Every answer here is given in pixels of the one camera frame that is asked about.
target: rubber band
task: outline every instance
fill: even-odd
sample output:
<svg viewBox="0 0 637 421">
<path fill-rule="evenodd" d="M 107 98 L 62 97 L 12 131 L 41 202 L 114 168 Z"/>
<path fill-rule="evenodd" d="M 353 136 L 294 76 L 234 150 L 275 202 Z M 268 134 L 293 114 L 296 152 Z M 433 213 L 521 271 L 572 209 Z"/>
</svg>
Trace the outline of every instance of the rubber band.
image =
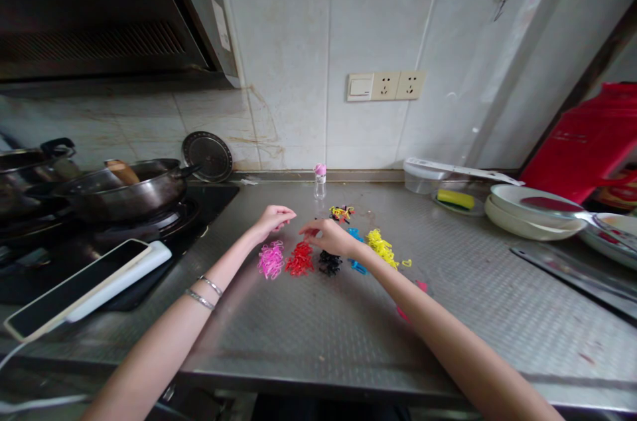
<svg viewBox="0 0 637 421">
<path fill-rule="evenodd" d="M 363 240 L 363 238 L 360 236 L 360 232 L 357 228 L 350 227 L 347 229 L 347 233 L 353 236 L 359 242 L 365 243 L 365 240 Z M 358 263 L 356 260 L 354 260 L 353 258 L 348 258 L 347 260 L 352 264 L 353 270 L 356 270 L 363 275 L 367 274 L 367 268 L 363 267 L 363 265 Z"/>
<path fill-rule="evenodd" d="M 283 269 L 283 242 L 275 240 L 270 245 L 263 245 L 259 253 L 259 273 L 265 279 L 274 280 Z"/>
<path fill-rule="evenodd" d="M 333 277 L 340 270 L 340 265 L 341 263 L 343 263 L 343 260 L 341 260 L 340 256 L 332 255 L 331 253 L 323 250 L 320 253 L 318 262 L 322 265 L 319 270 L 322 273 L 326 274 L 328 277 Z"/>
<path fill-rule="evenodd" d="M 342 224 L 343 222 L 349 224 L 351 216 L 355 213 L 354 207 L 348 207 L 347 205 L 343 205 L 342 207 L 332 207 L 330 209 L 330 218 L 339 224 Z"/>
<path fill-rule="evenodd" d="M 299 242 L 296 247 L 294 247 L 292 256 L 285 259 L 285 271 L 289 272 L 293 277 L 307 276 L 308 271 L 314 272 L 314 264 L 312 263 L 313 249 L 306 240 L 307 235 L 303 238 L 302 242 Z"/>
<path fill-rule="evenodd" d="M 393 259 L 393 251 L 391 251 L 391 244 L 387 240 L 383 240 L 380 235 L 380 230 L 375 229 L 367 234 L 367 245 L 374 249 L 380 258 L 385 260 L 394 270 L 398 270 L 398 262 Z"/>
</svg>

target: wrist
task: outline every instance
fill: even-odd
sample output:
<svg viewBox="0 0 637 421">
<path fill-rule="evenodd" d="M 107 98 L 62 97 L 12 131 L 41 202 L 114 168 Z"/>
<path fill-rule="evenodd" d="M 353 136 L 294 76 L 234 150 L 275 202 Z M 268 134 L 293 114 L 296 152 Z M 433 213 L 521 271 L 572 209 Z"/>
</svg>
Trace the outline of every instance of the wrist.
<svg viewBox="0 0 637 421">
<path fill-rule="evenodd" d="M 263 236 L 263 233 L 261 233 L 261 231 L 254 225 L 247 229 L 244 233 L 244 238 L 252 246 L 257 246 L 258 244 L 260 244 L 266 236 L 267 234 Z"/>
<path fill-rule="evenodd" d="M 348 255 L 348 258 L 353 258 L 358 263 L 365 266 L 367 263 L 367 260 L 369 259 L 370 251 L 374 253 L 371 247 L 364 244 L 363 242 L 356 241 L 356 243 L 352 246 L 352 249 L 350 251 L 350 254 Z"/>
</svg>

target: gas stove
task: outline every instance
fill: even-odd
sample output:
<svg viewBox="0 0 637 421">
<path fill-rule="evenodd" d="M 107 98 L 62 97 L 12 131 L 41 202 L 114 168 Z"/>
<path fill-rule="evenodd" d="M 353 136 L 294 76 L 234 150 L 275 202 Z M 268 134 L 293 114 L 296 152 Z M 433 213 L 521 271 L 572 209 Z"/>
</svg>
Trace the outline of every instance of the gas stove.
<svg viewBox="0 0 637 421">
<path fill-rule="evenodd" d="M 239 187 L 189 187 L 173 210 L 135 224 L 90 225 L 72 213 L 0 230 L 0 303 L 26 305 L 129 238 L 161 240 L 173 257 L 102 306 L 137 307 L 227 207 Z"/>
</svg>

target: hand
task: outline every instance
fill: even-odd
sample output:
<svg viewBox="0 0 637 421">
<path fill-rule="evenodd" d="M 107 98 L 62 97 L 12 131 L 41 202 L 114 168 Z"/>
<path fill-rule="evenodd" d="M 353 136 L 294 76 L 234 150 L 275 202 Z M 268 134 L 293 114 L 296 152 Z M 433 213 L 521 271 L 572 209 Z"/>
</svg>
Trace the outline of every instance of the hand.
<svg viewBox="0 0 637 421">
<path fill-rule="evenodd" d="M 257 243 L 263 242 L 270 232 L 281 230 L 295 217 L 296 214 L 283 205 L 268 205 L 261 218 L 252 226 L 252 230 L 257 236 Z"/>
<path fill-rule="evenodd" d="M 317 238 L 319 232 L 322 232 L 323 236 Z M 306 223 L 299 231 L 299 234 L 309 235 L 307 238 L 308 243 L 316 245 L 332 255 L 344 258 L 355 258 L 356 250 L 364 246 L 336 222 L 327 218 Z"/>
</svg>

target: cooking pot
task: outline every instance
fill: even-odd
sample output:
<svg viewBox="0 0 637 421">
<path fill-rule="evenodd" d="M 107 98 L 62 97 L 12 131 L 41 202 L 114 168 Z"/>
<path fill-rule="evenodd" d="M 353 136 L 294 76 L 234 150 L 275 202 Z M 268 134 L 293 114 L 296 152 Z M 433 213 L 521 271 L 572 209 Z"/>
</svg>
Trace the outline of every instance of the cooking pot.
<svg viewBox="0 0 637 421">
<path fill-rule="evenodd" d="M 0 153 L 0 222 L 46 214 L 55 204 L 32 199 L 25 192 L 38 184 L 79 176 L 80 170 L 70 160 L 74 148 L 71 139 L 63 137 L 45 142 L 39 149 Z"/>
<path fill-rule="evenodd" d="M 179 203 L 186 194 L 186 177 L 200 168 L 191 165 L 180 169 L 179 164 L 176 159 L 131 164 L 139 177 L 139 182 L 132 185 L 125 185 L 109 169 L 102 169 L 55 185 L 48 193 L 42 193 L 46 186 L 40 186 L 28 194 L 40 200 L 66 199 L 77 216 L 90 223 L 147 220 Z"/>
</svg>

